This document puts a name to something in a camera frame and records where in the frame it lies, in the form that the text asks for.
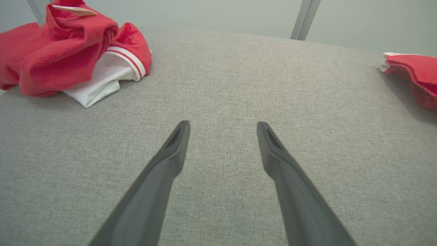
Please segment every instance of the red cloth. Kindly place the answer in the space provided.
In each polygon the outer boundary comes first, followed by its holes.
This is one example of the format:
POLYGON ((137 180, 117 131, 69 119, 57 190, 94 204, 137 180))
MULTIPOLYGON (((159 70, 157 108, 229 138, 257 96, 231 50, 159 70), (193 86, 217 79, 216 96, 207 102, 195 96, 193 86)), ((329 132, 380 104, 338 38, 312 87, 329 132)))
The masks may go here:
POLYGON ((437 57, 388 55, 385 62, 390 66, 386 74, 411 80, 420 105, 437 113, 437 57))
POLYGON ((48 5, 43 26, 30 23, 0 33, 0 89, 19 85, 24 95, 52 96, 89 81, 110 45, 135 54, 149 73, 149 49, 134 25, 126 23, 118 34, 116 22, 82 0, 55 0, 53 5, 81 7, 97 15, 78 17, 48 5))

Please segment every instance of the gray fabric surface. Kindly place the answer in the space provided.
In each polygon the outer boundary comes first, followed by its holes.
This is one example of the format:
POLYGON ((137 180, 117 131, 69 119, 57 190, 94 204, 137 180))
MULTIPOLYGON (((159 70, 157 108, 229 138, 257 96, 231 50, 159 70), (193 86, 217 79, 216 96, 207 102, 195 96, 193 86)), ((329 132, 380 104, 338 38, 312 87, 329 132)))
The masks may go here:
POLYGON ((176 124, 191 121, 161 246, 286 245, 267 121, 358 245, 435 245, 437 116, 378 56, 143 28, 151 74, 89 109, 0 96, 0 245, 86 245, 176 124))

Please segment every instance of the red garment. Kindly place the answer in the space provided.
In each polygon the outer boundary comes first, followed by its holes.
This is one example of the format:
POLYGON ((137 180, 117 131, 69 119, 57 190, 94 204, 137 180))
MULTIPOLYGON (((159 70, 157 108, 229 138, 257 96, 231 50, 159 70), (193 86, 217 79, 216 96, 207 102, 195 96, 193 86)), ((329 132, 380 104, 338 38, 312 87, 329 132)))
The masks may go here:
POLYGON ((387 55, 384 72, 413 82, 413 93, 420 105, 437 113, 437 57, 387 55))
MULTIPOLYGON (((82 0, 54 5, 92 10, 82 0)), ((47 6, 46 21, 0 33, 0 89, 19 85, 22 94, 52 96, 89 81, 98 58, 118 33, 112 19, 97 13, 79 17, 47 6)))

